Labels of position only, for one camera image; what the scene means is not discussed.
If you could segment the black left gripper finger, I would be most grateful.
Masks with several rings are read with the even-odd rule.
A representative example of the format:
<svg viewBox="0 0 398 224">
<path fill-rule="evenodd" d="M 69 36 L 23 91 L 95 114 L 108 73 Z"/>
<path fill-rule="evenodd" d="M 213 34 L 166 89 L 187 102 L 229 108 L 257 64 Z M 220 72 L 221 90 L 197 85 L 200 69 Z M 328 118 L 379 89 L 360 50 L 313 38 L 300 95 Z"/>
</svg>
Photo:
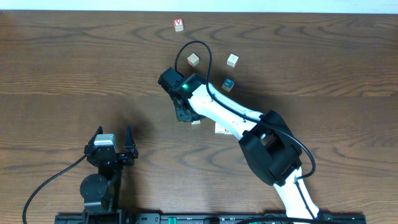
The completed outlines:
<svg viewBox="0 0 398 224">
<path fill-rule="evenodd" d="M 135 145 L 133 137 L 132 137 L 130 125 L 128 125 L 127 129 L 126 129 L 124 148 L 125 149 L 135 149 L 136 148 L 136 145 Z"/>
<path fill-rule="evenodd" d="M 98 129 L 96 130 L 96 132 L 94 133 L 93 137 L 88 141 L 88 145 L 92 146 L 94 144 L 94 141 L 97 137 L 97 135 L 99 134 L 103 134 L 103 128 L 102 126 L 99 126 Z"/>
</svg>

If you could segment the green F wooden block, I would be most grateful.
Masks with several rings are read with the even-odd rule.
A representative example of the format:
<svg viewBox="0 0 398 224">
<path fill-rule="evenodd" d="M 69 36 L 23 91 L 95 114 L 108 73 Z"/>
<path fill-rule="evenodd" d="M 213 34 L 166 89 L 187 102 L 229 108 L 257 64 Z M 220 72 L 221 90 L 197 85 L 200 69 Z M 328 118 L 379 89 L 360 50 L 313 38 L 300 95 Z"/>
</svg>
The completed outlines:
<svg viewBox="0 0 398 224">
<path fill-rule="evenodd" d="M 200 120 L 198 120 L 198 121 L 192 121 L 192 125 L 196 125 L 196 124 L 200 124 L 201 123 L 201 121 Z"/>
</svg>

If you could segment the plain yellowish wooden block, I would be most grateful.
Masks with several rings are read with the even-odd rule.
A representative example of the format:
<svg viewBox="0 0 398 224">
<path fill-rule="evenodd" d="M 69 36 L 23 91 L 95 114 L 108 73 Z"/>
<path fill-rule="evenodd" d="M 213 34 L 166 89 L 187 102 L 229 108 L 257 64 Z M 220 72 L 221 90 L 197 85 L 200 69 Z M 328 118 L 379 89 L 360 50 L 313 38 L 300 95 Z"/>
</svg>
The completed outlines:
<svg viewBox="0 0 398 224">
<path fill-rule="evenodd" d="M 220 125 L 219 123 L 215 123 L 215 133 L 216 134 L 224 134 L 225 128 L 222 125 Z"/>
</svg>

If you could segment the red 3 wooden block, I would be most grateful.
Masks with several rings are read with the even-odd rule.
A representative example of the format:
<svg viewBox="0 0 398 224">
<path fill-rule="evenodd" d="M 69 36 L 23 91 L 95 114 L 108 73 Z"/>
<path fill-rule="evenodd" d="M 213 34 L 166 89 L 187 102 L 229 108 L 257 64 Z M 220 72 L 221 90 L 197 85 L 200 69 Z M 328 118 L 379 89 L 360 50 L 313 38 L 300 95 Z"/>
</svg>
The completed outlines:
<svg viewBox="0 0 398 224">
<path fill-rule="evenodd" d="M 230 132 L 229 130 L 227 130 L 227 129 L 224 129 L 224 134 L 228 134 L 228 135 L 230 135 L 230 134 L 232 134 L 232 132 Z"/>
</svg>

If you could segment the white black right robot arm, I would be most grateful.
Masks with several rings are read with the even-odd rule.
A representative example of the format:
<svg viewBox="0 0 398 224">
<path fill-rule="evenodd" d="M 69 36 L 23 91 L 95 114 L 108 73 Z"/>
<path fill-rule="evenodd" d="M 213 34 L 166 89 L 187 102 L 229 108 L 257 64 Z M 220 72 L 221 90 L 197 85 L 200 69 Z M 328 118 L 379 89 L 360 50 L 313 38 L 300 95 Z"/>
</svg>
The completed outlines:
<svg viewBox="0 0 398 224">
<path fill-rule="evenodd" d="M 314 170 L 303 174 L 300 161 L 300 155 L 310 151 L 293 136 L 279 114 L 247 109 L 198 75 L 184 78 L 176 73 L 163 86 L 174 101 L 179 121 L 207 117 L 238 139 L 249 168 L 276 189 L 288 217 L 318 218 L 319 209 L 303 182 Z"/>
</svg>

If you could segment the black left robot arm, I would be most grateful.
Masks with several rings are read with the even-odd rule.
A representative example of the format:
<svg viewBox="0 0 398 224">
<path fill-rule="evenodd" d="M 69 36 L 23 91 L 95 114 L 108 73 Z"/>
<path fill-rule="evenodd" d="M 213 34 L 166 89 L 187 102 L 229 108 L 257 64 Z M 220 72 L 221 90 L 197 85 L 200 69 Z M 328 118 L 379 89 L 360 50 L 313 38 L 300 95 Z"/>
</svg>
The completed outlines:
<svg viewBox="0 0 398 224">
<path fill-rule="evenodd" d="M 119 208 L 119 193 L 122 172 L 126 166 L 133 166 L 138 150 L 128 126 L 124 152 L 117 152 L 114 134 L 105 134 L 99 127 L 84 148 L 87 161 L 98 172 L 87 176 L 80 185 L 84 199 L 84 223 L 134 223 L 134 215 Z"/>
</svg>

